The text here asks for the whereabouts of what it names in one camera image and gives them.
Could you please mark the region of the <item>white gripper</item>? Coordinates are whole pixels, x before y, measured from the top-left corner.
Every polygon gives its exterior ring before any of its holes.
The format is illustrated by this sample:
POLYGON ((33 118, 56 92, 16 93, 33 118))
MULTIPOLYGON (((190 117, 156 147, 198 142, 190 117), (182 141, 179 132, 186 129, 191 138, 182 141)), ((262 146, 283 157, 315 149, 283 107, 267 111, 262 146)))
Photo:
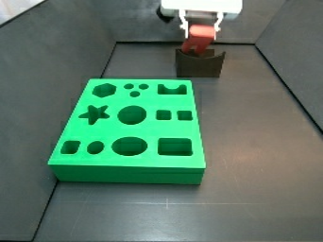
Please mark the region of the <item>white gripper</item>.
POLYGON ((179 15, 180 29, 188 30, 187 16, 218 16, 214 24, 215 31, 220 31, 220 23, 224 19, 235 19, 243 10, 243 0, 160 0, 158 16, 171 20, 179 15))

